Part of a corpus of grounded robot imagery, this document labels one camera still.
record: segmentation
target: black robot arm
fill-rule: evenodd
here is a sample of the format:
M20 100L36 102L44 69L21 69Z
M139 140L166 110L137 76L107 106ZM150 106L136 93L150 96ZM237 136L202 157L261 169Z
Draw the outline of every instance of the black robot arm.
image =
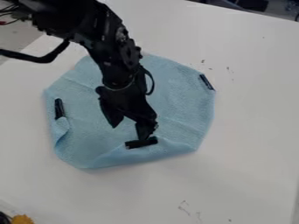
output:
M63 39L52 52L38 58L0 49L0 55L36 63L50 63L75 42L84 46L102 72L103 86L96 88L101 110L113 128L126 116L136 121L138 140L129 148L150 144L156 130L156 112L147 103L145 75L140 64L141 48L129 37L122 20L105 4L96 0L19 0L15 18L28 19L40 31Z

